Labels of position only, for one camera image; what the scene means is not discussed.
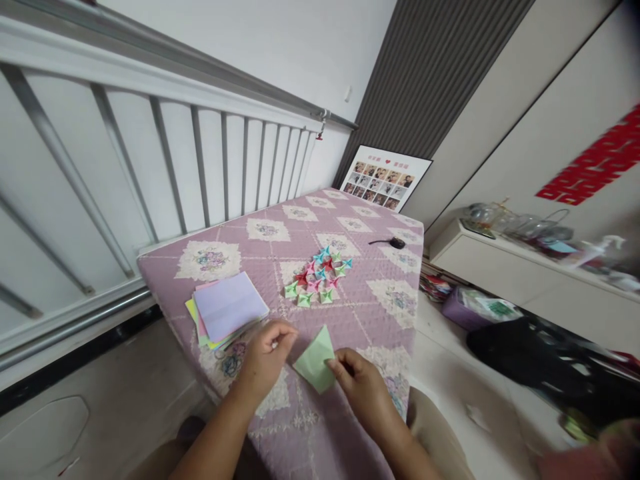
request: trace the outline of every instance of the pink origami star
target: pink origami star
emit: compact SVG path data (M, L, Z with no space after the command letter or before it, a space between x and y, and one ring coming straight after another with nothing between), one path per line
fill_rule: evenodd
M333 269L333 259L331 257L327 257L327 259L322 263L322 267L328 267L328 270Z
M315 273L315 262L314 261L310 261L307 266L305 267L305 274L306 275L313 275Z
M315 281L311 280L310 282L307 282L307 293L318 293L320 282L322 282L322 279Z
M338 286L338 280L340 280L339 277L332 278L332 279L327 279L326 288L328 288L328 289L336 288Z
M298 285L306 285L307 284L307 273L302 272L295 276L295 279L298 280Z

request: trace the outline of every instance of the white cabinet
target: white cabinet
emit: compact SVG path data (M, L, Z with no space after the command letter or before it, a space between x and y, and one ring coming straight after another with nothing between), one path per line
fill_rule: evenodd
M454 220L430 246L431 263L603 347L640 356L640 295L568 270Z

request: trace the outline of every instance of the purple basket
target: purple basket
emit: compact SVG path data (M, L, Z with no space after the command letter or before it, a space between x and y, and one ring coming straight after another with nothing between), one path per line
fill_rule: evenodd
M459 298L458 287L453 289L447 301L442 305L442 314L452 322L460 325L466 331L474 331L488 325L493 325L489 320L482 318L476 312L464 306Z

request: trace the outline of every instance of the black hair clip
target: black hair clip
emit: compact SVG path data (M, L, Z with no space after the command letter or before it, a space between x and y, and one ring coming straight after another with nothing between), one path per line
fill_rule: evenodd
M402 250L406 245L405 241L402 239L399 239L398 237L394 237L391 240L376 240L376 241L369 242L370 245L374 243L388 243L390 244L390 246L398 250Z

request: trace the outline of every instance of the gray striped wall panel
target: gray striped wall panel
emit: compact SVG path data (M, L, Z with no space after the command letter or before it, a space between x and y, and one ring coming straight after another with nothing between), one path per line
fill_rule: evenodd
M333 182L360 145L429 159L534 0L398 0Z

